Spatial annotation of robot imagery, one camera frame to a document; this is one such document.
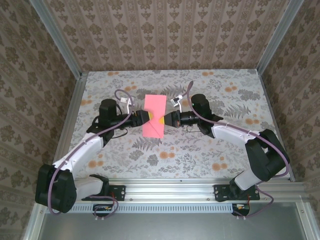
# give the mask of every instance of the aluminum frame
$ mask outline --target aluminum frame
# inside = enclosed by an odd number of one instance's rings
[[[271,58],[275,54],[279,44],[284,38],[288,28],[293,22],[303,2],[304,0],[292,0],[289,2],[288,7],[286,8],[277,28],[275,29],[256,67],[259,74],[262,75],[266,70],[268,63],[270,62]]]
[[[75,203],[71,210],[71,214],[92,214],[93,207],[97,202],[79,202]],[[200,213],[232,213],[233,208],[231,203],[132,203],[119,202],[119,207],[116,210],[118,214],[200,214]],[[105,213],[105,211],[96,211],[96,213]]]
[[[260,83],[261,83],[261,86],[262,86],[262,89],[263,89],[263,93],[264,93],[266,102],[268,103],[268,107],[269,107],[269,110],[270,110],[270,114],[271,114],[271,117],[272,117],[272,121],[273,121],[273,124],[274,124],[274,128],[275,128],[276,135],[277,135],[277,137],[278,137],[281,145],[282,145],[283,147],[285,147],[284,141],[282,140],[282,137],[281,137],[281,134],[280,134],[280,130],[279,130],[279,127],[278,127],[278,124],[277,124],[276,116],[275,116],[275,114],[274,114],[274,111],[273,111],[273,109],[272,109],[269,96],[268,96],[268,94],[267,94],[267,89],[266,89],[264,80],[263,80],[263,78],[262,78],[262,75],[259,73],[259,71],[258,71],[258,75],[259,75]],[[294,172],[292,171],[291,165],[289,165],[289,174],[290,174],[290,180],[291,180],[292,182],[295,182],[296,179],[295,179]]]
[[[55,22],[55,18],[51,15],[49,9],[47,8],[43,0],[30,0],[35,11],[39,15],[41,21],[43,22],[45,28],[50,33],[54,43],[58,47],[60,53],[62,54],[65,62],[69,66],[71,72],[73,73],[75,79],[78,81],[81,78],[81,66],[77,62],[72,49],[69,48],[66,41],[64,40],[64,34],[58,28]]]
[[[111,185],[125,185],[125,201],[133,203],[207,203],[215,202],[213,185],[229,184],[231,178],[194,178],[194,179],[130,179],[111,178]],[[262,191],[270,193],[275,202],[306,202],[302,182],[288,179],[272,179],[260,185]],[[270,198],[261,194],[260,202]]]
[[[311,208],[310,202],[297,202],[296,208],[304,229],[305,236],[308,240],[320,239],[320,230],[317,220]]]
[[[81,99],[85,91],[88,73],[85,72],[81,78],[76,81],[68,112],[66,114],[65,122],[62,128],[60,140],[56,148],[53,161],[62,158],[69,151],[70,142],[72,139],[73,131],[77,121]],[[31,212],[30,220],[24,234],[24,240],[37,240],[45,217],[47,207],[35,203]]]

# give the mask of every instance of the black mounting bracket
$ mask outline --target black mounting bracket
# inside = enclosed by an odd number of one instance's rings
[[[126,197],[126,186],[125,185],[110,185],[109,179],[104,176],[100,176],[97,174],[91,174],[90,177],[94,177],[100,179],[103,182],[102,189],[99,194],[95,196],[108,196],[115,198],[118,202],[122,202],[125,200]],[[93,198],[93,197],[85,197],[82,201],[112,201],[109,198]]]
[[[243,191],[243,193],[237,197],[232,194],[229,184],[214,185],[213,191],[214,198],[217,202],[247,201],[248,197],[250,200],[260,200],[259,191],[256,189],[255,185]]]

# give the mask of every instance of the gray floor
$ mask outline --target gray floor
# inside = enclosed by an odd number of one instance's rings
[[[225,213],[46,214],[40,240],[305,240],[294,203],[274,203],[246,220]]]

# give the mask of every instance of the floral tablecloth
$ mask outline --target floral tablecloth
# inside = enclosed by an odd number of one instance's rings
[[[184,93],[191,80],[194,85],[190,94],[204,94],[213,113],[226,121],[250,130],[275,130],[255,69],[100,71],[88,74],[71,148],[99,114],[101,101],[114,99],[116,89],[124,89],[134,97],[135,110],[143,109],[146,94],[167,95],[165,112],[169,113],[177,110],[170,99]],[[190,111],[187,100],[181,102],[182,110]],[[196,131],[196,126],[165,126],[164,138],[159,139],[142,137],[142,127],[128,128],[126,136],[112,139],[78,176],[233,178],[249,167],[244,150]],[[122,133],[116,130],[115,136]]]

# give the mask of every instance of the pink rectangular card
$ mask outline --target pink rectangular card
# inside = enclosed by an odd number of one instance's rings
[[[142,125],[142,136],[145,138],[162,139],[165,134],[165,125],[159,119],[166,112],[166,95],[145,95],[144,110],[153,114],[153,118]]]

